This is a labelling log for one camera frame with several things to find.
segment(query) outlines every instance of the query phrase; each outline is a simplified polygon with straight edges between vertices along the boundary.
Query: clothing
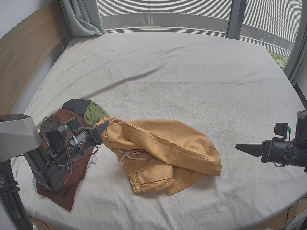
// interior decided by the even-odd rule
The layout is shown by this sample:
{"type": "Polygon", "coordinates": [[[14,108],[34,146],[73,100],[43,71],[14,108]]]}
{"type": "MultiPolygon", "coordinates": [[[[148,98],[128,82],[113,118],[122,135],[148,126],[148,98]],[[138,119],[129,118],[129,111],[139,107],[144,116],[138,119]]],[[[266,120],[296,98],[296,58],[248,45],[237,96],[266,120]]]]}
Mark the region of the clothing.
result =
{"type": "MultiPolygon", "coordinates": [[[[50,116],[51,119],[59,118],[63,124],[65,124],[68,120],[70,120],[73,117],[78,117],[83,127],[85,128],[89,127],[86,124],[86,122],[83,120],[83,118],[81,118],[79,115],[69,110],[66,110],[66,109],[60,109],[58,110],[57,113],[52,114],[50,116]]],[[[48,148],[48,145],[46,143],[44,136],[41,134],[41,132],[40,132],[40,135],[42,138],[42,147],[44,150],[46,150],[48,148]]],[[[69,137],[71,137],[71,134],[67,132],[67,138],[69,137]]],[[[90,148],[89,150],[87,150],[85,152],[85,156],[90,155],[92,151],[93,151],[93,148],[90,148]]],[[[36,182],[37,193],[39,195],[43,195],[45,197],[50,198],[53,202],[62,206],[64,209],[71,211],[72,205],[75,200],[75,191],[77,190],[77,187],[80,181],[82,181],[85,176],[87,164],[88,164],[90,157],[83,159],[83,160],[81,159],[82,158],[77,159],[77,161],[72,165],[72,178],[66,185],[63,185],[60,191],[52,192],[47,187],[43,186],[39,182],[36,182]]],[[[70,169],[65,171],[63,175],[64,175],[64,181],[66,182],[68,178],[70,177],[70,169]]]]}
{"type": "Polygon", "coordinates": [[[89,126],[94,126],[98,121],[109,116],[99,105],[85,99],[71,99],[65,102],[62,108],[76,113],[82,117],[89,126]]]}
{"type": "Polygon", "coordinates": [[[219,176],[221,158],[208,137],[177,120],[109,121],[103,143],[124,167],[135,193],[179,192],[206,174],[219,176]]]}

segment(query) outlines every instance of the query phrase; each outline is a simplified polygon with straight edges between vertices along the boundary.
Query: wooden bed frame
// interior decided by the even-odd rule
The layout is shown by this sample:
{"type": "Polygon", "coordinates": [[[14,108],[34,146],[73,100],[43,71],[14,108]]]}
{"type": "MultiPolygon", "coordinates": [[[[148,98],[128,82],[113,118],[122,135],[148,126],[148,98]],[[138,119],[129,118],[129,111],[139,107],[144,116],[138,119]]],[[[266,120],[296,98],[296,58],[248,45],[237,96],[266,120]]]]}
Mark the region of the wooden bed frame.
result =
{"type": "Polygon", "coordinates": [[[0,115],[10,114],[33,73],[68,33],[61,4],[56,0],[0,39],[0,115]]]}

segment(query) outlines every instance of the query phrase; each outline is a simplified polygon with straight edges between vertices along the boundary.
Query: white bed sheet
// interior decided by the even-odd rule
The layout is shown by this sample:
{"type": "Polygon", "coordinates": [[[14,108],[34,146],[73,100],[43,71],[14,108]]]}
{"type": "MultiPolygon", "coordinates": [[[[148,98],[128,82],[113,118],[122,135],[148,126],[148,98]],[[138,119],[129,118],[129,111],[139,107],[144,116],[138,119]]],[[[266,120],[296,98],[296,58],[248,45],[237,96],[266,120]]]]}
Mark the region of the white bed sheet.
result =
{"type": "Polygon", "coordinates": [[[185,33],[115,33],[75,39],[26,111],[37,126],[69,99],[91,99],[124,120],[177,119],[207,134],[221,160],[205,176],[167,196],[134,194],[104,145],[80,182],[71,212],[36,193],[24,158],[12,159],[24,206],[63,229],[247,229],[307,193],[303,168],[276,168],[235,150],[261,143],[276,122],[295,129],[296,92],[257,44],[185,33]]]}

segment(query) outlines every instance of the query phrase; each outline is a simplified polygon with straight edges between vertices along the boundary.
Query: olive green cloth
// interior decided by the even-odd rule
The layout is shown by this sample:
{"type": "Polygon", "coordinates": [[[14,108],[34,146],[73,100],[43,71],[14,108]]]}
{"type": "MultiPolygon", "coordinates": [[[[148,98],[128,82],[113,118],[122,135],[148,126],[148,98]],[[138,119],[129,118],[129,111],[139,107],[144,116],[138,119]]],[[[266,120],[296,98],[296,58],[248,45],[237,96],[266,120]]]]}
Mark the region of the olive green cloth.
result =
{"type": "Polygon", "coordinates": [[[84,113],[85,122],[89,126],[94,126],[104,117],[109,117],[109,115],[99,105],[91,101],[84,113]]]}

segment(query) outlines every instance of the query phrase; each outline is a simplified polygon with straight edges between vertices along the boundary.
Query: gray curtain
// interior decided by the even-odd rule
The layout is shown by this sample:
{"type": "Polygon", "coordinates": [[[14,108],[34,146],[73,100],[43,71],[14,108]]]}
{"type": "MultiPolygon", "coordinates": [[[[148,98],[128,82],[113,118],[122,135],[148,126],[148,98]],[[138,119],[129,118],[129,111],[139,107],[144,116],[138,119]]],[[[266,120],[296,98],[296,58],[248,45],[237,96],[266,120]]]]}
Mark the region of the gray curtain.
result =
{"type": "Polygon", "coordinates": [[[60,0],[72,36],[102,35],[102,27],[96,0],[60,0]]]}
{"type": "Polygon", "coordinates": [[[302,0],[301,21],[297,31],[296,40],[284,73],[294,86],[306,65],[307,59],[307,0],[302,0]]]}

